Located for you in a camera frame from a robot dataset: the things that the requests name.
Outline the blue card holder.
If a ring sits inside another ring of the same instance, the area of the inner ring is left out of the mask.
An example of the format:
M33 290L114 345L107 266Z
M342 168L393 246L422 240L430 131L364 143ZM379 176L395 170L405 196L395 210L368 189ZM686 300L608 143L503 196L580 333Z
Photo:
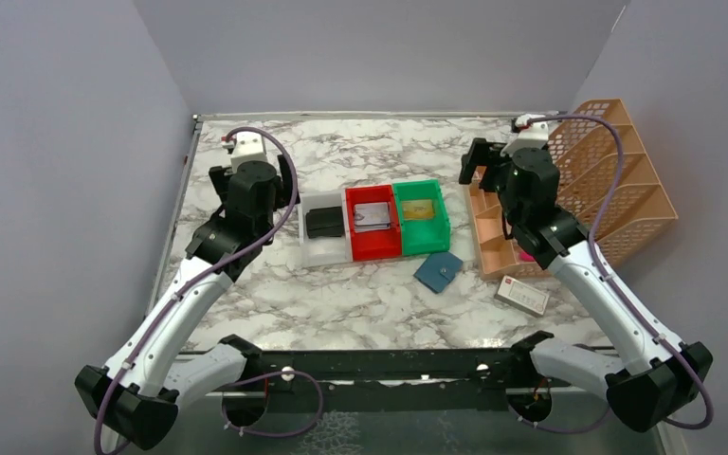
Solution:
M413 277L434 294L441 294L455 279L464 262L450 252L430 254Z

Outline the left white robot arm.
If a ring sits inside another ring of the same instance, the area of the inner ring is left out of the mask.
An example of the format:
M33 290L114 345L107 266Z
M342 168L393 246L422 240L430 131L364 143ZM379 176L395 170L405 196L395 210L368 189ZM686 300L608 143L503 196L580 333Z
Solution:
M278 160L278 168L247 161L210 170L222 205L194 232L169 289L103 366L86 365L77 375L75 388L96 420L96 453L157 446L181 410L244 371L245 357L227 346L174 362L203 316L282 227L274 211L289 215L297 204L294 164L284 155Z

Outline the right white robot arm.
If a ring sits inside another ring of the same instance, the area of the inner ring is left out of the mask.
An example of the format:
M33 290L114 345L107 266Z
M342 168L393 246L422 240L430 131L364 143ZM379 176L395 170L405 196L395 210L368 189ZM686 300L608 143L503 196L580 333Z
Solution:
M561 379L605 399L628 428L644 432L701 397L706 428L714 408L704 380L714 358L700 341L687 344L614 273L594 236L556 201L560 172L546 147L512 148L476 138L461 158L459 182L484 172L482 190L497 195L504 236L564 284L612 342L611 358L539 332L521 343L538 375Z

